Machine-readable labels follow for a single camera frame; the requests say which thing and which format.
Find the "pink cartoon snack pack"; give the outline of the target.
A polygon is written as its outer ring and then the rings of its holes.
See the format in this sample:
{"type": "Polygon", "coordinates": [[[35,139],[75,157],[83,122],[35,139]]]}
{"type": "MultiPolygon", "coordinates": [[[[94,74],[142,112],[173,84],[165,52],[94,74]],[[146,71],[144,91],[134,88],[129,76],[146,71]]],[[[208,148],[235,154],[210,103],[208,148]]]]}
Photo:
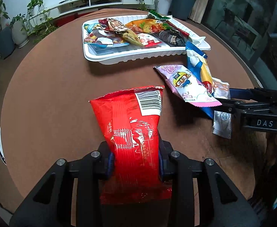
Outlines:
{"type": "Polygon", "coordinates": [[[183,65],[155,66],[172,92],[196,107],[218,107],[222,104],[215,99],[197,78],[183,65]]]}

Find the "red snack bag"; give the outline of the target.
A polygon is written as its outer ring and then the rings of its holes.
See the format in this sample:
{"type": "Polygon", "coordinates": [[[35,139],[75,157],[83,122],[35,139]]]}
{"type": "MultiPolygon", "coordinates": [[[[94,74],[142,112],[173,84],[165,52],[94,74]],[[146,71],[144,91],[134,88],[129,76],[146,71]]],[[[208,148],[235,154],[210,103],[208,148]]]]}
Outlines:
{"type": "Polygon", "coordinates": [[[114,157],[112,176],[100,195],[102,204],[147,203],[171,198],[160,181],[159,133],[164,86],[108,93],[90,101],[114,157]]]}

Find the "blue yellow snack pack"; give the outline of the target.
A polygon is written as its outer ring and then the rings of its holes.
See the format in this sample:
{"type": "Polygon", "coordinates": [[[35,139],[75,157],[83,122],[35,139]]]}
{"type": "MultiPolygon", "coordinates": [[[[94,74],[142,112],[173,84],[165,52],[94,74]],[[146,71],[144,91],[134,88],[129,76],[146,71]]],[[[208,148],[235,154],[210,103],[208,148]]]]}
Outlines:
{"type": "Polygon", "coordinates": [[[229,113],[214,111],[213,108],[219,105],[215,98],[230,99],[229,83],[213,78],[207,63],[207,55],[187,41],[185,44],[187,55],[187,69],[196,77],[200,89],[205,93],[197,102],[210,118],[218,118],[220,121],[230,121],[229,113]]]}

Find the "black snack bag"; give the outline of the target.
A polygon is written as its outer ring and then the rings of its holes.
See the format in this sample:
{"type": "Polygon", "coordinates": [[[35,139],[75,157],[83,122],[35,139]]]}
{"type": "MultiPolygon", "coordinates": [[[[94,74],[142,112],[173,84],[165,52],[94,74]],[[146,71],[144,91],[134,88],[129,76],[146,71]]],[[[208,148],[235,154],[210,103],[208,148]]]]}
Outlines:
{"type": "Polygon", "coordinates": [[[175,29],[167,29],[156,32],[153,36],[172,47],[185,47],[188,38],[175,29]]]}

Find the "orange snack bag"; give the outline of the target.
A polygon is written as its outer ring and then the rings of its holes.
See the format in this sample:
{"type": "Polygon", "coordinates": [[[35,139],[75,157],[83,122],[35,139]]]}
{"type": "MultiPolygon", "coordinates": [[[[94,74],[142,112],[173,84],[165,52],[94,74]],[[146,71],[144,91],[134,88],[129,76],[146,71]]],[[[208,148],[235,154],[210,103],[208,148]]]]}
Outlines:
{"type": "Polygon", "coordinates": [[[147,34],[158,33],[172,28],[168,23],[157,19],[137,19],[128,22],[125,26],[135,33],[147,34]]]}

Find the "green white snack bag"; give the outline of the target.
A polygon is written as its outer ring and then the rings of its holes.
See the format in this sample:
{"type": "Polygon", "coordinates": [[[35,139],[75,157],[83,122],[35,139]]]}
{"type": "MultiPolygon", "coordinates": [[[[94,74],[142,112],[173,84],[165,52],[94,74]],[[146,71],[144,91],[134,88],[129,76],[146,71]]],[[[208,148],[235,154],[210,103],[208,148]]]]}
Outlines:
{"type": "Polygon", "coordinates": [[[156,11],[150,10],[148,12],[148,15],[146,18],[147,19],[156,19],[159,21],[169,21],[170,19],[172,19],[172,16],[171,15],[168,15],[168,16],[160,15],[156,11]]]}

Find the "dark red small snack pack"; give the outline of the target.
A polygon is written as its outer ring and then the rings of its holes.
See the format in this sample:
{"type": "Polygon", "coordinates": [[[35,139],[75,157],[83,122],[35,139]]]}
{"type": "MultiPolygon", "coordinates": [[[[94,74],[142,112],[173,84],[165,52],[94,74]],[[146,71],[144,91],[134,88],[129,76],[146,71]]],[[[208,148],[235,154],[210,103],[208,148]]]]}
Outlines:
{"type": "Polygon", "coordinates": [[[101,27],[106,31],[123,33],[129,30],[123,23],[116,19],[104,18],[99,19],[98,22],[100,23],[101,27]]]}

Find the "white silver sachet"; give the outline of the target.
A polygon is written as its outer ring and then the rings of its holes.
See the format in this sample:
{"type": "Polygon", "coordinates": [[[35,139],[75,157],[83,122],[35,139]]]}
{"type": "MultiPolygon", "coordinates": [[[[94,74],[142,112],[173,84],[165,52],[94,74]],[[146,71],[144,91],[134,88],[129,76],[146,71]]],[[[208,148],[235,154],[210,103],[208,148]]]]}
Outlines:
{"type": "Polygon", "coordinates": [[[230,139],[232,136],[232,115],[226,112],[214,111],[213,134],[230,139]]]}

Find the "right side dark planter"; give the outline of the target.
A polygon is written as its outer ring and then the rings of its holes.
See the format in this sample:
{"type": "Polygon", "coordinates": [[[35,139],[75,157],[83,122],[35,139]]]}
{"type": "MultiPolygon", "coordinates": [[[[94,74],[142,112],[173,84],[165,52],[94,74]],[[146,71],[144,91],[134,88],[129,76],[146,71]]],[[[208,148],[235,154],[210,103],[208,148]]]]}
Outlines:
{"type": "Polygon", "coordinates": [[[187,20],[196,0],[172,0],[170,10],[172,17],[187,20]]]}

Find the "white plastic tray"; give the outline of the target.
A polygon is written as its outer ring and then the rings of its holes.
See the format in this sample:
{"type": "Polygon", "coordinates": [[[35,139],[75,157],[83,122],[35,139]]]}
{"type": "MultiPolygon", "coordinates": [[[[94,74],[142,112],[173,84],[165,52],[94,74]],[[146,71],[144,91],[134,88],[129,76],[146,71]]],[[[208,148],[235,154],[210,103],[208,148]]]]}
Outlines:
{"type": "MultiPolygon", "coordinates": [[[[191,30],[174,18],[170,20],[183,30],[191,30]]],[[[84,57],[87,60],[99,62],[104,65],[112,65],[122,61],[134,61],[136,59],[152,58],[158,56],[182,55],[186,53],[185,47],[171,47],[166,43],[161,43],[159,46],[149,49],[143,49],[132,44],[119,48],[99,48],[86,43],[83,43],[82,45],[84,57]]],[[[202,51],[209,51],[211,49],[210,44],[206,40],[196,47],[202,51]]]]}

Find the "blue cartoon snack pack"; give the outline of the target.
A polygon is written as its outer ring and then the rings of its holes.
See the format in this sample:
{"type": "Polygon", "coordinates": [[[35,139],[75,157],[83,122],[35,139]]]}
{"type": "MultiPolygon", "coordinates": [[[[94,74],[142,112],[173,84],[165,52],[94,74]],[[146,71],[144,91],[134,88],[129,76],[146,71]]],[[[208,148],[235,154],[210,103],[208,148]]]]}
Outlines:
{"type": "Polygon", "coordinates": [[[119,48],[129,45],[117,33],[106,31],[100,23],[84,24],[84,30],[88,33],[83,39],[86,44],[99,48],[119,48]]]}

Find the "potted plant white pot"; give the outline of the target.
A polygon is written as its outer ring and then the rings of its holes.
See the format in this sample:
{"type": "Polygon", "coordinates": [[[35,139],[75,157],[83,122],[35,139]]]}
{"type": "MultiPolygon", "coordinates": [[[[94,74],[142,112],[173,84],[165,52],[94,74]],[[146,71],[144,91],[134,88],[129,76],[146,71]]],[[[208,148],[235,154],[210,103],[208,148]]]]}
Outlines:
{"type": "Polygon", "coordinates": [[[27,37],[34,36],[34,44],[38,44],[45,37],[56,31],[58,27],[54,18],[50,17],[50,9],[44,6],[44,0],[30,0],[26,14],[18,14],[12,18],[10,27],[13,29],[20,22],[17,32],[25,33],[27,37]]]}

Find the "white tv console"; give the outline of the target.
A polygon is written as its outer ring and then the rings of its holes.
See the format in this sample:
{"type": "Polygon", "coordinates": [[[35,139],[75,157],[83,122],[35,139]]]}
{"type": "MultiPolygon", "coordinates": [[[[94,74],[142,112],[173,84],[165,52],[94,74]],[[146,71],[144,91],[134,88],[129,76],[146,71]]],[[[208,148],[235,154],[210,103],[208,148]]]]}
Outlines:
{"type": "Polygon", "coordinates": [[[68,14],[84,13],[107,7],[139,8],[143,5],[152,9],[155,7],[155,0],[67,0],[45,7],[45,10],[48,12],[47,17],[56,19],[68,14]]]}

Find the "potted plant dark pot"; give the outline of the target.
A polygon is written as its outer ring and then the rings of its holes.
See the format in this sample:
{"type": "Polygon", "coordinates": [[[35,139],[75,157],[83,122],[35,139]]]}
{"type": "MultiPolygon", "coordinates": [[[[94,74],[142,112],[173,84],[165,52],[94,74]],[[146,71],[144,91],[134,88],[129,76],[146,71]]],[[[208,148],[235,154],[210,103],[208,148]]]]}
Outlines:
{"type": "Polygon", "coordinates": [[[10,26],[3,26],[2,19],[9,19],[9,15],[4,1],[0,0],[0,56],[5,59],[15,50],[15,43],[10,26]]]}

